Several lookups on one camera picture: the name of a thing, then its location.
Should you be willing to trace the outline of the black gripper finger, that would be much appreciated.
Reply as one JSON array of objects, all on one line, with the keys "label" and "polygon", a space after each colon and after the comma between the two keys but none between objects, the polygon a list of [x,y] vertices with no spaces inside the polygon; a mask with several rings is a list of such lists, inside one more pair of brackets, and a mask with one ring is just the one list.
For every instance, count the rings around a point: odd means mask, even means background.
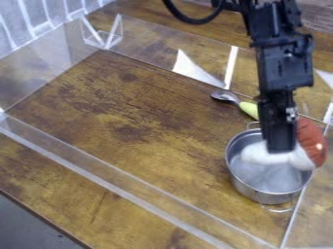
[{"label": "black gripper finger", "polygon": [[298,141],[299,112],[290,90],[272,91],[260,97],[263,138],[272,154],[292,152]]}]

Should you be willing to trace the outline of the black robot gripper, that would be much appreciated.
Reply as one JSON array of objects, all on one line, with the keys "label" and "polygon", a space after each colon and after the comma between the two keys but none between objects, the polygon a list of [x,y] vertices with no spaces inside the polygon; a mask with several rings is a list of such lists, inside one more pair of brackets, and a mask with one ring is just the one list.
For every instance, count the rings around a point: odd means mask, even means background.
[{"label": "black robot gripper", "polygon": [[296,0],[240,0],[241,14],[257,51],[261,93],[314,86],[314,37],[303,33]]}]

